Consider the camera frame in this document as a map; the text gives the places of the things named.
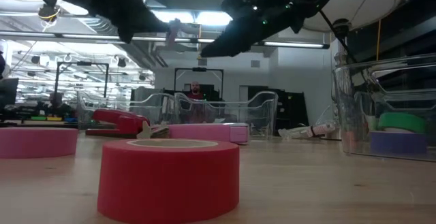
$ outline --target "cardboard core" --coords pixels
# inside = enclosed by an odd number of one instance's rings
[[[150,147],[170,147],[170,148],[199,148],[207,146],[216,146],[216,142],[207,142],[199,140],[135,140],[128,144],[134,146],[150,146]]]

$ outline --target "green tape roll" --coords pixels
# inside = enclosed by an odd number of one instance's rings
[[[404,129],[414,133],[425,133],[426,122],[413,114],[387,112],[380,116],[379,130]]]

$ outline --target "red tape roll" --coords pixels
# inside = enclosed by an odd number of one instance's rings
[[[126,223],[186,223],[239,202],[239,147],[199,140],[121,140],[103,146],[98,210]]]
[[[0,129],[0,158],[59,157],[76,153],[77,129],[7,127]]]

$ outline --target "black frame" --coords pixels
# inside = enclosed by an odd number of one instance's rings
[[[177,71],[178,70],[191,70],[191,71],[198,71],[198,67],[194,67],[194,68],[175,68],[174,69],[174,90],[176,90],[176,83],[177,83]],[[202,68],[201,69],[203,71],[219,71],[221,72],[221,91],[219,93],[219,98],[223,99],[223,89],[224,89],[224,69],[207,69],[207,68]]]
[[[61,65],[63,65],[63,64],[68,64],[68,65],[76,64],[76,65],[89,65],[89,66],[90,65],[104,65],[104,66],[106,66],[106,76],[104,78],[104,94],[103,94],[103,98],[106,98],[106,92],[108,90],[109,64],[108,63],[86,63],[83,61],[76,61],[76,62],[74,62],[74,61],[72,61],[72,62],[71,61],[70,62],[60,61],[57,63],[56,80],[54,82],[54,87],[55,87],[54,88],[54,97],[57,96],[57,87],[59,85],[59,75],[61,74],[60,68],[61,68]]]

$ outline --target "computer monitor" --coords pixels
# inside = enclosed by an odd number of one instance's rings
[[[14,105],[18,78],[5,78],[0,80],[0,108]]]

